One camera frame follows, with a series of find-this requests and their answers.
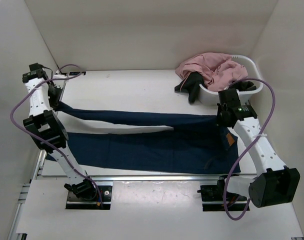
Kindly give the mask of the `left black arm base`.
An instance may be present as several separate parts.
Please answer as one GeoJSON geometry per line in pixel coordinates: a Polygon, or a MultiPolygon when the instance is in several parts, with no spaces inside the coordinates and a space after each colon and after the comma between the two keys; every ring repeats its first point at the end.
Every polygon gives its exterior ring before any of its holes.
{"type": "Polygon", "coordinates": [[[68,191],[65,208],[67,210],[110,210],[113,185],[98,185],[98,189],[92,182],[84,180],[77,185],[64,184],[68,191]]]}

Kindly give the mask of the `navy blue denim trousers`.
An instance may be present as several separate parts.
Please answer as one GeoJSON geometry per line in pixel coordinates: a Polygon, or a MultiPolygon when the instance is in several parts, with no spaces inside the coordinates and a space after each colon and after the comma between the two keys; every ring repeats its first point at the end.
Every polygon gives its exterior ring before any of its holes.
{"type": "Polygon", "coordinates": [[[68,133],[81,165],[184,174],[226,174],[236,165],[238,139],[214,115],[77,109],[60,102],[60,112],[77,119],[134,127],[164,127],[145,133],[68,133]]]}

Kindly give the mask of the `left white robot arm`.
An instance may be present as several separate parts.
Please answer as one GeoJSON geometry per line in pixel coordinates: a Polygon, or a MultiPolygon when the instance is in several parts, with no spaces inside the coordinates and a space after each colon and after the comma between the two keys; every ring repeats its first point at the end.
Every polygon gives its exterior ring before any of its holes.
{"type": "Polygon", "coordinates": [[[62,92],[63,88],[52,81],[39,86],[29,97],[29,117],[23,120],[23,125],[27,131],[56,147],[53,149],[40,140],[33,139],[37,147],[46,151],[66,174],[69,183],[64,187],[77,198],[91,201],[98,196],[97,188],[72,154],[68,146],[68,133],[55,114],[62,92]]]}

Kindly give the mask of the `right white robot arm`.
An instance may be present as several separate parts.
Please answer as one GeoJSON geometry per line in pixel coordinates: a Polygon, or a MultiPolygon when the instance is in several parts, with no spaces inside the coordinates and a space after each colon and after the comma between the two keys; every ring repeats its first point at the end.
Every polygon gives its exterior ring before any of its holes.
{"type": "Polygon", "coordinates": [[[218,97],[218,124],[238,134],[256,169],[254,179],[231,173],[230,178],[217,186],[218,197],[228,200],[237,194],[251,200],[257,208],[292,202],[300,181],[299,171],[287,167],[276,154],[261,132],[255,110],[241,104],[235,88],[219,91],[218,97]]]}

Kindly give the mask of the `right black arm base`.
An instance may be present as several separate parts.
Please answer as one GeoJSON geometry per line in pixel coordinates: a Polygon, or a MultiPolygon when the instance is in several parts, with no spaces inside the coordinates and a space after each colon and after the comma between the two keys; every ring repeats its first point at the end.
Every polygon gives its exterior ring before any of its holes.
{"type": "MultiPolygon", "coordinates": [[[[197,193],[201,196],[203,212],[224,212],[223,190],[227,175],[210,176],[200,179],[197,193]]],[[[242,212],[248,198],[236,193],[226,194],[227,209],[231,212],[242,212]]]]}

